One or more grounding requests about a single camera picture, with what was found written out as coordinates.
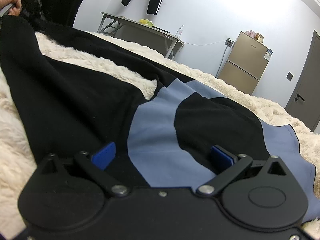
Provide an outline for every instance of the black handheld device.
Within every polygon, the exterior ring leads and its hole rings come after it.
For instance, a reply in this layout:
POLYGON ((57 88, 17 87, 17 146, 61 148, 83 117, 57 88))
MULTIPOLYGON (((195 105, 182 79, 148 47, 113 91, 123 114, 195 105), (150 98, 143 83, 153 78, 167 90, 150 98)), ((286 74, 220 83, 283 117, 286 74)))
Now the black handheld device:
MULTIPOLYGON (((22 10, 20 16, 27 19, 39 18, 45 20, 45 17, 41 11, 42 1, 41 0, 21 0, 22 10)), ((8 4, 0 10, 0 18, 3 15, 7 15, 11 8, 14 8, 14 4, 8 4)))
POLYGON ((191 188, 129 188, 90 155, 48 155, 18 200, 37 240, 310 240, 308 200, 279 156, 267 161, 214 146, 223 169, 191 188))

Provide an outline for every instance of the blue gripper pad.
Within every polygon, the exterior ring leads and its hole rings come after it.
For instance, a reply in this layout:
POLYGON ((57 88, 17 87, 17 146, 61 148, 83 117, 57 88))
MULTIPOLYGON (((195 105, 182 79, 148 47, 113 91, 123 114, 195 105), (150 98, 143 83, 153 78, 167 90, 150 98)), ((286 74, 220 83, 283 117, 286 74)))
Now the blue gripper pad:
POLYGON ((101 150, 91 156, 91 162, 99 169, 104 170, 116 157, 116 144, 114 142, 109 143, 101 150))
POLYGON ((213 165, 217 171, 223 172, 227 168, 235 164, 238 158, 219 145, 214 145, 211 148, 211 157, 213 165))

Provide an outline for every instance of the light blue fabric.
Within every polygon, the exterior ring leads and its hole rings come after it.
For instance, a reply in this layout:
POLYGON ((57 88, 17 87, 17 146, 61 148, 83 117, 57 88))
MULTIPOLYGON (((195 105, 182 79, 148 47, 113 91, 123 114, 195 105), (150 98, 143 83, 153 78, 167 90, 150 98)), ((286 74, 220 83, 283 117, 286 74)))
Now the light blue fabric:
POLYGON ((268 152, 281 157, 307 195, 309 206, 303 222, 319 217, 320 202, 313 193, 316 168, 301 157, 293 128, 290 125, 272 126, 262 120, 260 122, 268 152))
MULTIPOLYGON (((195 190, 215 177, 180 148, 174 128, 178 106, 195 92, 205 98, 225 98, 201 82, 194 80, 184 84, 176 79, 167 88, 161 88, 153 100, 140 105, 134 115, 128 155, 151 187, 192 187, 195 190)), ((294 130, 290 125, 277 127, 260 122, 268 152, 282 158, 307 195, 309 207, 304 221, 319 217, 320 203, 313 193, 316 169, 301 157, 294 130)))
POLYGON ((128 155, 151 187, 192 187, 215 174, 180 148, 174 119, 180 103, 195 91, 175 79, 157 96, 140 106, 128 136, 128 155))

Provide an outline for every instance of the person's hand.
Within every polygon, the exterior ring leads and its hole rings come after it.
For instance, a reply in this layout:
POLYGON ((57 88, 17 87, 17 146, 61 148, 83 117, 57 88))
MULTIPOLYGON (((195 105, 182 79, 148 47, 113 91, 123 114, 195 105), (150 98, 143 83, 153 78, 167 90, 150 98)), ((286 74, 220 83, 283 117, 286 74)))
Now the person's hand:
POLYGON ((18 16, 21 12, 21 7, 22 7, 21 0, 0 0, 0 9, 8 5, 9 3, 12 3, 15 5, 14 8, 11 8, 9 10, 9 15, 18 16))

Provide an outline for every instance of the door frame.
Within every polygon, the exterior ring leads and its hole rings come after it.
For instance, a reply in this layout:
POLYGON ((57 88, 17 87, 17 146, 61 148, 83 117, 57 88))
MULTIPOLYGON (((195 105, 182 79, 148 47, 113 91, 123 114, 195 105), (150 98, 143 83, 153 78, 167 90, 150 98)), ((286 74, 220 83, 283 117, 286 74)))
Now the door frame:
MULTIPOLYGON (((305 62, 305 64, 304 64, 304 66, 303 66, 303 69, 302 69, 301 75, 300 75, 300 77, 299 77, 299 80, 298 80, 298 82, 297 82, 297 84, 296 84, 296 86, 295 86, 295 88, 294 88, 294 90, 293 90, 293 92, 292 92, 292 95, 291 95, 291 97, 290 97, 287 105, 286 105, 285 108, 284 108, 286 111, 290 108, 290 106, 291 106, 292 103, 294 102, 294 98, 296 97, 296 95, 297 95, 297 93, 298 93, 298 90, 299 90, 299 88, 300 88, 300 85, 301 85, 301 83, 302 83, 302 80, 303 80, 303 78, 304 78, 304 75, 305 75, 305 73, 306 73, 306 71, 307 71, 307 66, 308 66, 308 64, 309 64, 309 61, 310 61, 310 58, 311 58, 311 54, 312 54, 312 50, 313 50, 313 47, 314 47, 314 44, 315 44, 315 41, 316 41, 317 38, 320 40, 320 35, 316 32, 316 30, 313 30, 313 36, 312 36, 312 40, 311 40, 311 44, 310 44, 308 56, 307 56, 307 58, 306 58, 306 62, 305 62)), ((317 119, 315 125, 314 125, 314 126, 312 127, 312 129, 311 129, 312 132, 316 129, 319 121, 320 121, 320 111, 319 111, 318 119, 317 119)))

